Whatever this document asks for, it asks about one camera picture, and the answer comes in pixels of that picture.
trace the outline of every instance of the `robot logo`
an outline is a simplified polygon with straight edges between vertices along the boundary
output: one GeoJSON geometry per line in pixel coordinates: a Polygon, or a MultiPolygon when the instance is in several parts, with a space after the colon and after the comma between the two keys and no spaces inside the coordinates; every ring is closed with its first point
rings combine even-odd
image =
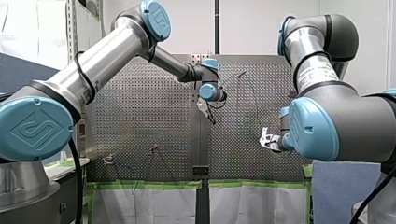
{"type": "Polygon", "coordinates": [[[161,8],[158,8],[154,12],[154,20],[157,24],[161,25],[163,29],[166,29],[169,26],[169,21],[166,19],[165,14],[161,8]]]}
{"type": "Polygon", "coordinates": [[[37,109],[21,122],[11,133],[35,150],[42,150],[63,130],[63,126],[56,122],[43,109],[37,109]]]}

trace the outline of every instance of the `perforated metal panel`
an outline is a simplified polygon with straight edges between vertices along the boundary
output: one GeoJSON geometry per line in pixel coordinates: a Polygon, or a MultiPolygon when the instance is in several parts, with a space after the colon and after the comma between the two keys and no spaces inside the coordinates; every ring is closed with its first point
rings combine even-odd
{"type": "Polygon", "coordinates": [[[89,180],[191,179],[190,98],[190,84],[146,61],[129,62],[88,116],[89,180]],[[104,165],[110,154],[113,164],[104,165]]]}
{"type": "Polygon", "coordinates": [[[228,100],[213,111],[217,124],[210,126],[210,178],[302,180],[301,156],[277,154],[259,143],[262,127],[279,134],[279,109],[290,103],[294,90],[289,65],[276,56],[217,58],[228,100]]]}
{"type": "Polygon", "coordinates": [[[276,56],[215,57],[228,100],[213,110],[214,126],[197,112],[190,84],[143,60],[131,61],[105,85],[87,109],[89,181],[191,180],[192,165],[207,162],[210,178],[303,180],[302,157],[259,143],[262,127],[279,133],[279,109],[294,89],[289,65],[276,56]],[[151,153],[155,146],[159,151],[151,153]],[[104,165],[110,154],[114,164],[104,165]]]}

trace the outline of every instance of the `black cable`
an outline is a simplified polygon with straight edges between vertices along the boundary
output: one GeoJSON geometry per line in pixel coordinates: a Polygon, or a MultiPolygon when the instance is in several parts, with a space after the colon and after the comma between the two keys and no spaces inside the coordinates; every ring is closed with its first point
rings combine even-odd
{"type": "Polygon", "coordinates": [[[79,62],[78,62],[78,55],[80,55],[80,54],[82,54],[82,53],[84,53],[84,51],[78,51],[78,52],[76,53],[76,55],[75,55],[75,64],[76,64],[78,73],[79,73],[82,77],[84,77],[85,81],[88,83],[88,85],[90,86],[90,89],[91,89],[92,96],[91,96],[91,98],[88,100],[87,104],[85,104],[85,105],[88,105],[88,104],[90,104],[90,103],[93,101],[93,99],[95,99],[96,90],[95,90],[95,87],[92,85],[90,79],[89,79],[89,78],[87,77],[87,75],[82,71],[81,65],[80,65],[79,62]]]}
{"type": "Polygon", "coordinates": [[[206,106],[207,106],[207,111],[209,112],[209,115],[207,118],[209,119],[210,122],[212,122],[213,125],[216,124],[215,117],[213,117],[212,110],[210,109],[209,103],[206,101],[206,106]]]}
{"type": "Polygon", "coordinates": [[[12,96],[15,92],[8,92],[4,94],[0,94],[0,102],[5,101],[8,97],[12,96]]]}
{"type": "Polygon", "coordinates": [[[396,174],[396,165],[393,167],[393,169],[389,172],[387,177],[381,182],[381,184],[376,187],[373,192],[363,201],[361,206],[359,206],[358,211],[356,211],[355,215],[353,218],[350,220],[349,224],[357,224],[359,221],[359,216],[363,212],[364,208],[367,206],[367,204],[390,182],[390,180],[394,177],[396,174]]]}
{"type": "MultiPolygon", "coordinates": [[[[149,169],[151,169],[151,155],[152,155],[152,153],[153,153],[153,151],[151,150],[150,153],[149,153],[149,154],[146,156],[146,158],[144,159],[144,163],[143,163],[143,164],[146,164],[147,161],[148,161],[148,159],[149,159],[149,163],[148,163],[148,168],[149,168],[149,169]]],[[[132,191],[132,194],[133,194],[133,195],[134,195],[134,193],[136,192],[136,189],[137,189],[137,186],[139,185],[140,179],[143,178],[143,172],[144,172],[144,170],[145,170],[145,169],[143,169],[143,170],[140,172],[140,176],[137,178],[137,182],[136,182],[136,184],[134,185],[134,189],[133,189],[133,191],[132,191]]]]}
{"type": "Polygon", "coordinates": [[[70,150],[72,151],[74,164],[76,166],[76,178],[77,178],[77,212],[76,212],[76,224],[81,223],[82,218],[82,201],[83,201],[83,184],[82,184],[82,169],[79,163],[79,156],[76,145],[73,138],[69,140],[70,150]]]}
{"type": "Polygon", "coordinates": [[[165,167],[166,171],[168,172],[168,174],[171,176],[171,180],[175,181],[175,178],[171,172],[171,169],[169,169],[168,164],[165,162],[165,159],[163,158],[163,154],[161,153],[161,151],[158,148],[155,148],[155,150],[157,150],[158,154],[160,155],[160,159],[163,162],[163,166],[165,167]]]}
{"type": "Polygon", "coordinates": [[[288,64],[289,65],[291,65],[291,62],[290,62],[290,59],[289,59],[289,57],[288,57],[288,54],[286,53],[286,47],[285,47],[285,41],[286,41],[286,37],[285,37],[285,28],[286,28],[286,22],[288,21],[288,20],[293,20],[293,19],[295,19],[295,17],[293,17],[293,16],[288,16],[286,19],[285,19],[285,22],[283,22],[283,24],[282,24],[282,30],[281,30],[281,39],[282,39],[282,43],[281,43],[281,45],[282,45],[282,53],[283,53],[283,56],[285,56],[285,59],[286,59],[286,61],[288,62],[288,64]]]}
{"type": "Polygon", "coordinates": [[[226,103],[227,103],[227,98],[223,101],[223,104],[220,105],[220,106],[213,106],[211,104],[207,104],[207,105],[208,105],[208,107],[211,107],[211,108],[214,108],[214,109],[222,109],[226,105],[226,103]]]}

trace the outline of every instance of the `white fabric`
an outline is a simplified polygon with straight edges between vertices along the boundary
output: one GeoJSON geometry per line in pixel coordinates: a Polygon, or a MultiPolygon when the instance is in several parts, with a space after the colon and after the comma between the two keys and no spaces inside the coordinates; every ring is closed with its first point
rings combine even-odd
{"type": "Polygon", "coordinates": [[[211,223],[305,224],[307,190],[264,187],[210,189],[211,223]]]}
{"type": "Polygon", "coordinates": [[[196,189],[100,190],[94,194],[94,224],[195,224],[196,189]]]}

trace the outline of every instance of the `silver tube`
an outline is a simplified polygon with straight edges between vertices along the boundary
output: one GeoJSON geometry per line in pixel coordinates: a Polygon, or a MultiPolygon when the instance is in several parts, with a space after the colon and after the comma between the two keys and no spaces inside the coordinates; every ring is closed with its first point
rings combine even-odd
{"type": "Polygon", "coordinates": [[[176,77],[184,77],[189,71],[189,67],[186,64],[179,61],[168,51],[158,46],[155,47],[155,49],[152,49],[150,52],[142,55],[141,57],[148,61],[152,57],[151,63],[161,67],[161,69],[169,72],[176,77]]]}
{"type": "Polygon", "coordinates": [[[298,69],[298,91],[303,91],[319,82],[339,80],[326,56],[314,55],[301,63],[305,56],[323,51],[324,36],[318,29],[300,28],[286,39],[285,44],[293,70],[298,69]]]}
{"type": "Polygon", "coordinates": [[[286,53],[293,68],[308,54],[323,51],[323,34],[311,27],[304,27],[291,33],[285,41],[286,53]]]}
{"type": "MultiPolygon", "coordinates": [[[[138,25],[129,18],[119,18],[117,28],[88,49],[79,58],[82,71],[99,91],[121,68],[142,49],[145,36],[135,28],[138,25]]],[[[41,82],[60,93],[76,110],[88,102],[91,89],[78,73],[75,63],[70,63],[49,80],[41,82]]]]}

